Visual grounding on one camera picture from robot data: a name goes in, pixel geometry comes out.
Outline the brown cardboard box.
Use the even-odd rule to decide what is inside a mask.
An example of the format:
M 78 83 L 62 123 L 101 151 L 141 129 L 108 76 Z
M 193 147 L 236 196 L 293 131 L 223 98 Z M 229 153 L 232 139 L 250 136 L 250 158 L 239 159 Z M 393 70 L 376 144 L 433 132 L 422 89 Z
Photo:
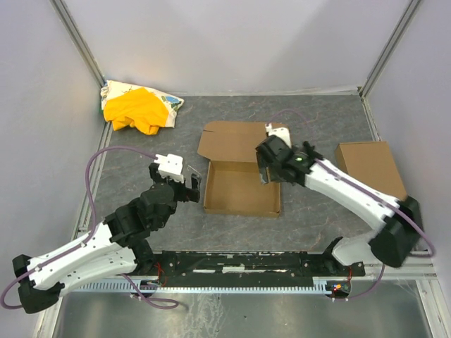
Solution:
M 266 138 L 264 122 L 212 121 L 197 153 L 209 160 L 204 210 L 208 214 L 277 218 L 280 185 L 262 184 L 255 148 Z

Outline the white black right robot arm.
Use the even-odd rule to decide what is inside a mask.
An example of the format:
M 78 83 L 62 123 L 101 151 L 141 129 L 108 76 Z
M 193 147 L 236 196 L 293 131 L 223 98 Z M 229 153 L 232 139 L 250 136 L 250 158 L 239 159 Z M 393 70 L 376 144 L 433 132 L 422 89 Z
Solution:
M 287 182 L 318 192 L 370 227 L 369 232 L 343 237 L 332 246 L 332 257 L 341 265 L 369 256 L 399 268 L 423 235 L 416 199 L 407 196 L 401 200 L 370 188 L 339 170 L 308 142 L 302 148 L 288 146 L 273 134 L 256 147 L 256 155 L 262 183 Z

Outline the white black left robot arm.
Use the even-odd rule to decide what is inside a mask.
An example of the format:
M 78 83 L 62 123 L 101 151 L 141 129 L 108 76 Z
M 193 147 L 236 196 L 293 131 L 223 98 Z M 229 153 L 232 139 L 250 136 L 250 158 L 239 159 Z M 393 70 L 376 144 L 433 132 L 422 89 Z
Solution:
M 200 200 L 200 176 L 168 174 L 157 163 L 149 167 L 153 184 L 139 197 L 117 208 L 83 236 L 42 256 L 13 259 L 20 307 L 33 314 L 53 306 L 74 289 L 112 275 L 146 275 L 156 265 L 147 241 L 165 227 L 180 202 Z

